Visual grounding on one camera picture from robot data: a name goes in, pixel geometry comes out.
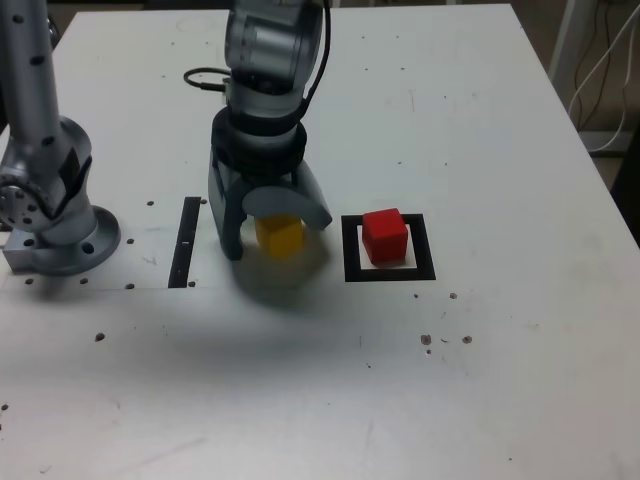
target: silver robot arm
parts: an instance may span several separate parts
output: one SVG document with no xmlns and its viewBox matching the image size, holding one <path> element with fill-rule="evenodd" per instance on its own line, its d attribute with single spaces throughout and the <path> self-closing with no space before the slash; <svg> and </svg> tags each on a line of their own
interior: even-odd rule
<svg viewBox="0 0 640 480">
<path fill-rule="evenodd" d="M 325 13 L 325 48 L 307 97 Z M 231 70 L 227 107 L 213 120 L 209 200 L 223 250 L 242 257 L 247 215 L 293 214 L 324 229 L 331 215 L 303 160 L 300 120 L 324 72 L 330 45 L 329 0 L 236 0 L 227 23 Z"/>
<path fill-rule="evenodd" d="M 45 0 L 0 0 L 0 84 L 10 137 L 0 164 L 0 218 L 13 227 L 14 272 L 71 275 L 111 255 L 115 217 L 86 193 L 87 134 L 58 112 Z"/>
</svg>

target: white table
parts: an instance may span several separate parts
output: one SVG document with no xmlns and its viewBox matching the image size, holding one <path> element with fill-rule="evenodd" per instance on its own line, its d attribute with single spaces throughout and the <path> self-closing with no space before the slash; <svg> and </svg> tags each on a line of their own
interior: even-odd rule
<svg viewBox="0 0 640 480">
<path fill-rule="evenodd" d="M 222 104 L 182 74 L 225 22 L 81 14 L 55 52 L 123 242 L 65 281 L 2 262 L 0 478 L 637 478 L 640 254 L 508 6 L 334 12 L 326 262 L 247 282 L 272 265 L 230 265 L 203 206 L 196 287 L 166 288 Z M 340 216 L 387 207 L 424 214 L 436 281 L 344 282 Z"/>
</svg>

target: black square outline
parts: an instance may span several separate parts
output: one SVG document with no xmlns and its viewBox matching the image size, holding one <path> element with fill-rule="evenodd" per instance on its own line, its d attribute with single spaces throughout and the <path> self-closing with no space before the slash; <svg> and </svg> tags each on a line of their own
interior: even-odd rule
<svg viewBox="0 0 640 480">
<path fill-rule="evenodd" d="M 412 213 L 402 215 L 402 220 L 411 229 L 411 242 L 416 256 L 416 268 L 363 270 L 360 265 L 360 242 L 358 240 L 358 227 L 362 225 L 362 215 L 342 216 L 342 253 L 344 256 L 345 282 L 404 282 L 436 279 L 424 217 L 422 214 Z"/>
</svg>

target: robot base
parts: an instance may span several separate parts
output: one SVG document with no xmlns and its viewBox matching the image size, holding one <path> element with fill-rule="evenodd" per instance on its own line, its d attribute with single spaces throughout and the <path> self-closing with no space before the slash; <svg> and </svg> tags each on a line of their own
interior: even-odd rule
<svg viewBox="0 0 640 480">
<path fill-rule="evenodd" d="M 92 207 L 93 231 L 66 245 L 48 245 L 32 233 L 14 230 L 4 247 L 4 256 L 14 273 L 66 276 L 82 273 L 104 262 L 120 243 L 116 217 L 101 207 Z"/>
</svg>

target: red cube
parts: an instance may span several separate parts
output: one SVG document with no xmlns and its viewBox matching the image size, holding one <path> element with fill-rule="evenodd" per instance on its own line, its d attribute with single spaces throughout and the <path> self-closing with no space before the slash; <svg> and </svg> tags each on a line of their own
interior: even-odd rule
<svg viewBox="0 0 640 480">
<path fill-rule="evenodd" d="M 362 216 L 362 243 L 372 264 L 403 261 L 408 239 L 409 231 L 397 208 Z"/>
</svg>

